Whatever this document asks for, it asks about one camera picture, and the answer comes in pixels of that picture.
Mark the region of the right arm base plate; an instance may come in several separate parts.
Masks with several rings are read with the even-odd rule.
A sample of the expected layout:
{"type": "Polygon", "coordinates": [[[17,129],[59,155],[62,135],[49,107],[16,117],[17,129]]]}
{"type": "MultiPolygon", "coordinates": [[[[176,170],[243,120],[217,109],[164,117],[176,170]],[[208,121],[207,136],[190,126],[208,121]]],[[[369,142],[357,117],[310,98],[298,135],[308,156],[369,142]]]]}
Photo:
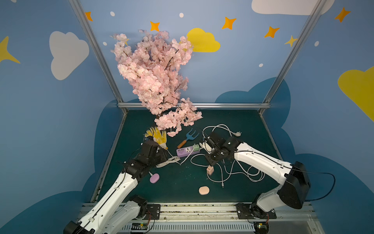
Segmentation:
{"type": "Polygon", "coordinates": [[[239,219],[276,219],[275,210],[264,212],[257,205],[251,203],[237,203],[235,205],[237,216],[239,219]]]}

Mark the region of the purple earbud case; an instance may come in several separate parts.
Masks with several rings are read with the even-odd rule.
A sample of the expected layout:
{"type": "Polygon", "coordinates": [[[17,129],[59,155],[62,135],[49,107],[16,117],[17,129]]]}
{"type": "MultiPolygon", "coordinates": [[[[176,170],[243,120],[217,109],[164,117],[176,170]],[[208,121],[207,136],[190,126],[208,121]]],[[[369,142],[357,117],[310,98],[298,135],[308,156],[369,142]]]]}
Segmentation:
{"type": "Polygon", "coordinates": [[[150,183],[155,184],[155,183],[157,183],[159,181],[159,179],[160,179],[160,175],[159,174],[157,174],[157,173],[155,173],[155,174],[150,173],[150,175],[151,175],[151,177],[150,177],[150,183]]]}

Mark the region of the green usb charger plug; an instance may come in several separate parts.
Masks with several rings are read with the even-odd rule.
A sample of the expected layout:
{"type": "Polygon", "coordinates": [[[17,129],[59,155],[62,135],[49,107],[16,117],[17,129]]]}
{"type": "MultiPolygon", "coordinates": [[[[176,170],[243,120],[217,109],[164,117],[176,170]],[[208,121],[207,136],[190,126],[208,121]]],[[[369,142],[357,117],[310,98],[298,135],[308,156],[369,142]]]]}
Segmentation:
{"type": "Polygon", "coordinates": [[[193,145],[193,151],[194,152],[200,151],[200,146],[198,144],[194,144],[193,145]]]}

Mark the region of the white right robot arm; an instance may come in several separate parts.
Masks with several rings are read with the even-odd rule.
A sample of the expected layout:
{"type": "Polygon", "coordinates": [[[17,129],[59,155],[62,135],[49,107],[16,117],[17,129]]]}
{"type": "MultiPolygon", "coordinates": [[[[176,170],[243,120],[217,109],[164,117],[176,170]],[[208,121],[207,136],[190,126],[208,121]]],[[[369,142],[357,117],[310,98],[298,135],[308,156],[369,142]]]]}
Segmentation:
{"type": "Polygon", "coordinates": [[[233,158],[258,169],[279,184],[255,197],[249,208],[253,216],[263,218],[271,210],[282,206],[298,210],[303,207],[311,183],[302,163],[276,159],[233,136],[224,139],[215,133],[202,141],[202,147],[207,151],[205,157],[211,166],[220,160],[233,158]]]}

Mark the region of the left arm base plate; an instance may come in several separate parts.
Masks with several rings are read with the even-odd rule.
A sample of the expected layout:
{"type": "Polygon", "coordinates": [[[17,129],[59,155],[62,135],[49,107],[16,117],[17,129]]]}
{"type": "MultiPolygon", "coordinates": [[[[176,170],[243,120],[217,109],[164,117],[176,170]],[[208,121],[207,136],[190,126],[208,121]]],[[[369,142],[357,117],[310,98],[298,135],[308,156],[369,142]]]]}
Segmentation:
{"type": "Polygon", "coordinates": [[[141,220],[159,220],[161,213],[161,205],[160,204],[147,204],[147,206],[143,206],[140,210],[138,218],[141,220]]]}

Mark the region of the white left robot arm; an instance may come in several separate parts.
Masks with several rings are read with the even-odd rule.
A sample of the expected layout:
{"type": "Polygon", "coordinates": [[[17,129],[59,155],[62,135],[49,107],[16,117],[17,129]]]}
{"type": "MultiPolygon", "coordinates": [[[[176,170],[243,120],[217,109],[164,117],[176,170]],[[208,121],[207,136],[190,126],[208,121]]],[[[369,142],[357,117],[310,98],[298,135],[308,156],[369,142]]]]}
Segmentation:
{"type": "Polygon", "coordinates": [[[121,203],[138,183],[149,174],[150,169],[166,162],[167,150],[158,143],[148,140],[142,144],[141,152],[123,164],[123,169],[112,187],[102,199],[79,222],[69,222],[65,234],[116,234],[127,223],[147,215],[147,201],[133,196],[118,211],[121,203]]]}

